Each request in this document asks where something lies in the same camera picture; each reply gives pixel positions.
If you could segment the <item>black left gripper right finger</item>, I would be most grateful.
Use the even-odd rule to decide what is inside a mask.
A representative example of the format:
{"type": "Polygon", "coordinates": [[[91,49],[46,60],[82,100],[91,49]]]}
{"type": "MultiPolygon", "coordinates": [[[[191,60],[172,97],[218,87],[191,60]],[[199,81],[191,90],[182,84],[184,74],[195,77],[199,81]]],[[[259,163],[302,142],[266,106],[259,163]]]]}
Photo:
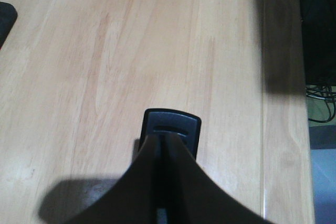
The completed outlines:
{"type": "Polygon", "coordinates": [[[178,135],[164,139],[164,179],[169,223],[268,223],[219,188],[178,135]]]}

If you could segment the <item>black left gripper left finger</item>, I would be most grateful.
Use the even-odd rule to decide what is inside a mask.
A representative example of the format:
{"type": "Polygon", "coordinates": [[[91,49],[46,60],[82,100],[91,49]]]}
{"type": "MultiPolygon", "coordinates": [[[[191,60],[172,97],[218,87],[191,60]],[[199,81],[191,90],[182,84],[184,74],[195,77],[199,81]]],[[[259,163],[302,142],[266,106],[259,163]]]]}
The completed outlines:
{"type": "Polygon", "coordinates": [[[67,223],[156,223],[154,184],[159,157],[160,140],[150,135],[118,182],[67,223]]]}

